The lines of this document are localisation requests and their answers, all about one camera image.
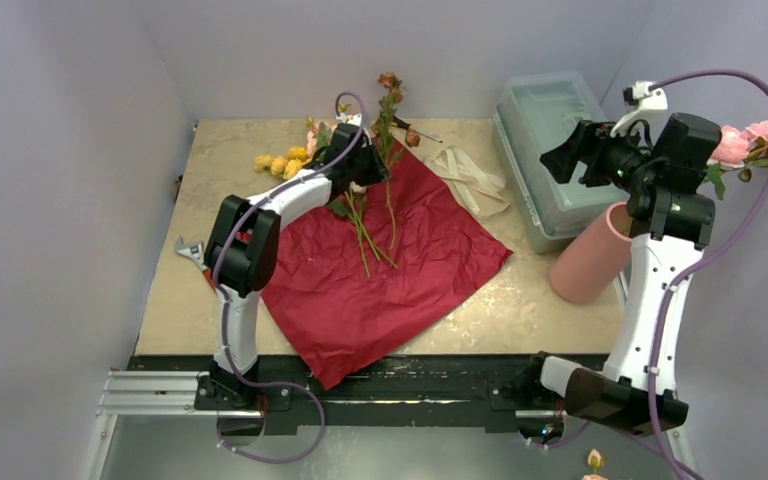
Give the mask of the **brown orange rose stem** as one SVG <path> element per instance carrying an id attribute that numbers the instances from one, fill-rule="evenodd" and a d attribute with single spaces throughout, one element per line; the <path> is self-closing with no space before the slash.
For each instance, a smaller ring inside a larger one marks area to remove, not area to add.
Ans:
<path id="1" fill-rule="evenodd" d="M 371 132 L 374 134 L 374 139 L 377 142 L 384 165 L 391 170 L 402 154 L 402 148 L 397 148 L 395 146 L 396 141 L 391 130 L 393 128 L 397 108 L 404 100 L 402 91 L 403 81 L 394 72 L 385 71 L 378 76 L 377 83 L 381 85 L 386 92 L 378 101 L 379 114 L 377 120 L 371 127 Z M 390 253 L 395 249 L 397 220 L 393 206 L 391 182 L 389 180 L 384 182 L 384 192 L 385 205 L 390 220 L 390 242 L 387 248 L 387 252 Z"/>

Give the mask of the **peach rose stem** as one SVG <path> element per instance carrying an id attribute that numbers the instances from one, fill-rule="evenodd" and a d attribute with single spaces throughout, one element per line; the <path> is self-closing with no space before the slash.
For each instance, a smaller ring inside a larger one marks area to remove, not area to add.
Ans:
<path id="1" fill-rule="evenodd" d="M 308 129 L 306 134 L 306 154 L 308 160 L 312 160 L 316 151 L 329 144 L 338 124 L 352 119 L 351 107 L 351 104 L 339 103 L 336 119 L 333 122 L 319 121 L 311 116 L 305 118 L 305 125 Z"/>

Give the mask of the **yellow rose stem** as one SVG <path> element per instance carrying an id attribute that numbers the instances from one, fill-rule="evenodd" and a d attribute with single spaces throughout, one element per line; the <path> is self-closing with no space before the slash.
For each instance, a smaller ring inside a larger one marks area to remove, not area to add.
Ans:
<path id="1" fill-rule="evenodd" d="M 312 148 L 291 147 L 285 155 L 259 155 L 253 160 L 253 169 L 276 179 L 289 180 L 311 166 L 314 153 Z"/>

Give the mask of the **flower bouquet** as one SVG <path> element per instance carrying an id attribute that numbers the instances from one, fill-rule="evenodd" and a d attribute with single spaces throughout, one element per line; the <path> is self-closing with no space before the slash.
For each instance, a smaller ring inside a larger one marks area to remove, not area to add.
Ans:
<path id="1" fill-rule="evenodd" d="M 262 293 L 276 325 L 328 389 L 452 312 L 511 254 L 411 152 L 366 198 L 366 241 L 326 208 L 284 228 Z"/>

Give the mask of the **cream ribbon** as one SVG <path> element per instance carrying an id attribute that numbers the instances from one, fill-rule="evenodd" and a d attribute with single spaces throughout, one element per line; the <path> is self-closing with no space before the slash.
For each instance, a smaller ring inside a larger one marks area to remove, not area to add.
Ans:
<path id="1" fill-rule="evenodd" d="M 453 188 L 458 202 L 479 222 L 508 208 L 509 202 L 502 196 L 505 180 L 485 172 L 461 148 L 443 148 L 426 156 L 423 164 Z"/>

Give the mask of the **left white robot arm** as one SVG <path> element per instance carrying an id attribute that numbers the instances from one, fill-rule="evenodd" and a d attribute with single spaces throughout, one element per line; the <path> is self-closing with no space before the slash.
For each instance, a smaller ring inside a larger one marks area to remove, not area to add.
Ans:
<path id="1" fill-rule="evenodd" d="M 368 186 L 388 178 L 389 170 L 364 127 L 340 123 L 328 144 L 291 179 L 262 194 L 230 195 L 222 201 L 205 258 L 220 313 L 211 376 L 225 376 L 219 395 L 232 408 L 249 407 L 257 399 L 258 387 L 273 385 L 247 374 L 258 362 L 260 292 L 275 272 L 281 231 L 348 192 L 351 183 Z"/>

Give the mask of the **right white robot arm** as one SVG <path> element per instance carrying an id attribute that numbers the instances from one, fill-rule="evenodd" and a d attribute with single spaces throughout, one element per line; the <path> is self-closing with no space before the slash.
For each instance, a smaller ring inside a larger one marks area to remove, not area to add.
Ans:
<path id="1" fill-rule="evenodd" d="M 642 135 L 612 134 L 613 126 L 583 120 L 540 162 L 559 183 L 583 163 L 581 184 L 628 193 L 631 279 L 623 327 L 601 370 L 542 352 L 521 392 L 533 406 L 559 396 L 573 417 L 648 437 L 683 425 L 689 410 L 676 394 L 675 349 L 693 268 L 713 230 L 715 203 L 698 188 L 721 129 L 676 113 L 648 145 Z"/>

